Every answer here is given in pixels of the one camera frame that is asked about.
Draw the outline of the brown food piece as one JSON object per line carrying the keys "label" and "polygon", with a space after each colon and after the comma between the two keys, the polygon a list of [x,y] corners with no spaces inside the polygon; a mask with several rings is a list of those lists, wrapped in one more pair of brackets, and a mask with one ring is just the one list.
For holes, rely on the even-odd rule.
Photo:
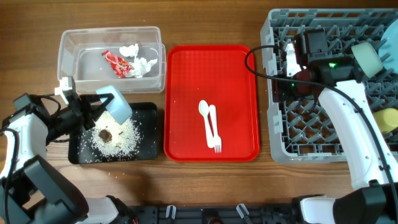
{"label": "brown food piece", "polygon": [[110,141],[112,141],[112,134],[106,130],[106,129],[102,129],[99,134],[98,137],[104,142],[104,143],[108,143]]}

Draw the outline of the light blue rice bowl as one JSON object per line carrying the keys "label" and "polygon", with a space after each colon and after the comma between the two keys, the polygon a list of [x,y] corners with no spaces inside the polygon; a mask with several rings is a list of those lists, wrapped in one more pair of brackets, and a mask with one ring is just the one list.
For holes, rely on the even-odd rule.
{"label": "light blue rice bowl", "polygon": [[121,92],[113,85],[109,85],[96,90],[97,95],[112,94],[113,99],[106,105],[107,111],[113,119],[120,125],[127,121],[132,115],[132,109]]}

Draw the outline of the red snack wrapper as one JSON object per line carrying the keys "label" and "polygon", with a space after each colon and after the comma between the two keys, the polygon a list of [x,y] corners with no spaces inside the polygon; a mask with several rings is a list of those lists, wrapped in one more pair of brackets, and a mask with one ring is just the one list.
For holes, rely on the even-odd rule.
{"label": "red snack wrapper", "polygon": [[131,70],[131,66],[122,57],[111,53],[109,50],[102,52],[101,56],[108,62],[119,78],[127,77],[127,74]]}

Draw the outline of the white rice leftovers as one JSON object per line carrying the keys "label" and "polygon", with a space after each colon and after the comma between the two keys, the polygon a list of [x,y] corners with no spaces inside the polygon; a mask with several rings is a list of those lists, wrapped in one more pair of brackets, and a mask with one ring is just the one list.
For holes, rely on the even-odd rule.
{"label": "white rice leftovers", "polygon": [[[120,125],[109,112],[105,111],[93,128],[83,131],[78,137],[78,162],[91,164],[134,158],[139,152],[139,143],[143,139],[141,126],[142,123],[133,117]],[[102,129],[112,134],[112,141],[104,143],[98,137]]]}

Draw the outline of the white napkin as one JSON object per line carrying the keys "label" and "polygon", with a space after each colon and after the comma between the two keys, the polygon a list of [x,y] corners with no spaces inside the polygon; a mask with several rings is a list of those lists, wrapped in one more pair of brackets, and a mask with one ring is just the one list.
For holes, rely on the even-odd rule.
{"label": "white napkin", "polygon": [[158,59],[147,60],[144,57],[139,58],[139,45],[133,44],[128,47],[119,48],[119,53],[124,57],[133,57],[134,61],[129,62],[130,71],[125,75],[126,78],[142,78],[151,71],[151,68],[158,62]]}

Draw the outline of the mint green bowl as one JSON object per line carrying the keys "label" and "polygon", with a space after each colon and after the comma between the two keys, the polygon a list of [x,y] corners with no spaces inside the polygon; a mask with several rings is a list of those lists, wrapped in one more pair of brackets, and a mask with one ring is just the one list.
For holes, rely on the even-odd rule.
{"label": "mint green bowl", "polygon": [[383,69],[383,64],[376,50],[369,42],[354,45],[352,53],[368,78],[372,78]]}

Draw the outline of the yellow plastic cup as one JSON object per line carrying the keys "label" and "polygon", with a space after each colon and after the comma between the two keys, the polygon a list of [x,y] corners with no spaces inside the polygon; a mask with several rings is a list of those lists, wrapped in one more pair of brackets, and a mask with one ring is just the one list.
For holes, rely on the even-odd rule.
{"label": "yellow plastic cup", "polygon": [[387,134],[397,129],[397,109],[387,108],[373,113],[381,133]]}

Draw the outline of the light blue plate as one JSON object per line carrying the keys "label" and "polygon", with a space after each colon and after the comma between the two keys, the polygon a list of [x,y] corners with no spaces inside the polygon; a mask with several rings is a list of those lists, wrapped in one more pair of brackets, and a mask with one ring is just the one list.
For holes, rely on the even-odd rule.
{"label": "light blue plate", "polygon": [[378,50],[382,64],[386,70],[397,73],[397,19],[386,29],[382,40],[385,42]]}

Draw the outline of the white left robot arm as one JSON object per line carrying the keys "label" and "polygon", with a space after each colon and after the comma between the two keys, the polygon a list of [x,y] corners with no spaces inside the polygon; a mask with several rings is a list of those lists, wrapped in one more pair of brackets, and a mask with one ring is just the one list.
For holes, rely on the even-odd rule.
{"label": "white left robot arm", "polygon": [[2,122],[7,157],[1,172],[1,217],[6,223],[139,223],[116,197],[88,202],[45,158],[48,144],[77,128],[92,128],[105,111],[127,120],[129,103],[119,93],[68,93],[68,106],[49,114],[42,100],[52,98],[24,94],[14,101],[16,112]]}

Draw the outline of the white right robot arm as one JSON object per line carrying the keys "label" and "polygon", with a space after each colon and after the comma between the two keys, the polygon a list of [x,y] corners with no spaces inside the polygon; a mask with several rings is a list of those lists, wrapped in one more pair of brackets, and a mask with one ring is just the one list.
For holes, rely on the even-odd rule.
{"label": "white right robot arm", "polygon": [[340,198],[304,197],[305,223],[397,223],[397,161],[377,126],[363,78],[383,68],[374,47],[363,42],[350,56],[334,57],[322,29],[294,36],[300,71],[287,80],[298,98],[313,94],[326,111],[346,155],[353,192]]}

